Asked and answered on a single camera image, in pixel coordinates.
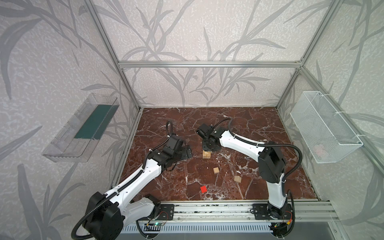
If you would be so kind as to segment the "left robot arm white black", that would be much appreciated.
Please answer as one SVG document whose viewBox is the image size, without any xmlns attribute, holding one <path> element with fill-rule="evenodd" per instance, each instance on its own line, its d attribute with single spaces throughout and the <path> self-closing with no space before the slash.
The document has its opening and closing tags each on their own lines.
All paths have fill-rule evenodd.
<svg viewBox="0 0 384 240">
<path fill-rule="evenodd" d="M 162 146 L 150 150 L 143 164 L 116 187 L 92 195 L 85 215 L 71 232 L 72 239 L 115 240 L 126 225 L 153 213 L 159 200 L 143 197 L 134 202 L 133 198 L 167 168 L 193 156 L 191 147 L 177 135 L 170 135 Z"/>
</svg>

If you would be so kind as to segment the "wood block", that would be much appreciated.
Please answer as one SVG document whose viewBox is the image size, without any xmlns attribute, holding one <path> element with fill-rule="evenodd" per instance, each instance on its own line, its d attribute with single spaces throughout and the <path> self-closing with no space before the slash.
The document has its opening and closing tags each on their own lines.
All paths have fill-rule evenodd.
<svg viewBox="0 0 384 240">
<path fill-rule="evenodd" d="M 211 158 L 211 152 L 206 152 L 206 151 L 203 151 L 202 153 L 202 158 L 203 159 L 210 159 Z"/>
</svg>

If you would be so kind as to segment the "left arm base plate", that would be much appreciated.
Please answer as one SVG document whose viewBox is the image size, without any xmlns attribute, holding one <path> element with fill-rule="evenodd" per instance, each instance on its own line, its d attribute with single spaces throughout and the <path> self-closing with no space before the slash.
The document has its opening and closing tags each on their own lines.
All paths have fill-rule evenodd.
<svg viewBox="0 0 384 240">
<path fill-rule="evenodd" d="M 174 213 L 175 213 L 174 204 L 157 204 L 155 205 L 149 218 L 152 220 L 159 220 L 159 221 L 171 221 L 173 220 Z"/>
</svg>

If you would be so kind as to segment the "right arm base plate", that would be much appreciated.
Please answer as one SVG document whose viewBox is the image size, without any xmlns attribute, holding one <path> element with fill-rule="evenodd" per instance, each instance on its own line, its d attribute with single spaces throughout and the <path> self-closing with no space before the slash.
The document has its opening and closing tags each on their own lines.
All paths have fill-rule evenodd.
<svg viewBox="0 0 384 240">
<path fill-rule="evenodd" d="M 270 210 L 268 204 L 252 204 L 250 213 L 256 220 L 288 221 L 292 217 L 293 209 L 287 204 L 284 210 Z"/>
</svg>

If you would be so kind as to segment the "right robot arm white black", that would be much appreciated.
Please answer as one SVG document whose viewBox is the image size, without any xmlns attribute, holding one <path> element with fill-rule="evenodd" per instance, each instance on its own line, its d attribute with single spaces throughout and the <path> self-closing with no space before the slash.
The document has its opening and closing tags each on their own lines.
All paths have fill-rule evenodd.
<svg viewBox="0 0 384 240">
<path fill-rule="evenodd" d="M 203 150 L 206 152 L 217 152 L 222 148 L 235 150 L 259 164 L 259 174 L 267 182 L 268 208 L 270 212 L 279 215 L 285 212 L 287 205 L 287 194 L 284 191 L 285 182 L 302 163 L 302 151 L 292 144 L 277 144 L 274 142 L 257 142 L 233 133 L 230 129 L 220 126 L 202 124 L 196 133 L 203 139 Z M 285 172 L 286 160 L 281 148 L 292 148 L 298 155 L 296 165 Z"/>
</svg>

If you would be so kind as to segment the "red cube block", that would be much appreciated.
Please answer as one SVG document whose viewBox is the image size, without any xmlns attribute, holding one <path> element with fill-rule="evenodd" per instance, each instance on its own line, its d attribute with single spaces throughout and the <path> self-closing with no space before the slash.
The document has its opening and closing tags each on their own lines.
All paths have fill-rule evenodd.
<svg viewBox="0 0 384 240">
<path fill-rule="evenodd" d="M 202 193 L 206 193 L 208 191 L 206 186 L 202 186 L 200 189 Z"/>
</svg>

